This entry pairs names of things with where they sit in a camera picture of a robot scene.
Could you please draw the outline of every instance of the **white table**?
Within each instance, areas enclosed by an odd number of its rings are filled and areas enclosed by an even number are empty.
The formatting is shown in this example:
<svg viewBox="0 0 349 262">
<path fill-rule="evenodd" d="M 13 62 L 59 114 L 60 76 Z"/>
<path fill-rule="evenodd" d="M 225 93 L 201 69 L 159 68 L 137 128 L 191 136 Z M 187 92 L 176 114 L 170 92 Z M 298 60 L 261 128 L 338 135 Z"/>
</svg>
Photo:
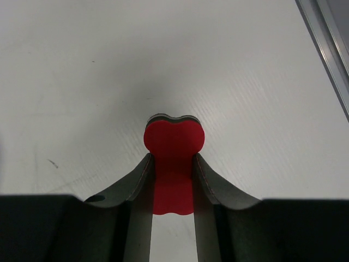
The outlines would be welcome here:
<svg viewBox="0 0 349 262">
<path fill-rule="evenodd" d="M 0 21 L 2 193 L 85 199 L 164 112 L 198 117 L 255 197 L 349 197 L 349 124 L 295 2 L 2 0 Z M 151 261 L 195 259 L 192 216 L 155 216 Z"/>
</svg>

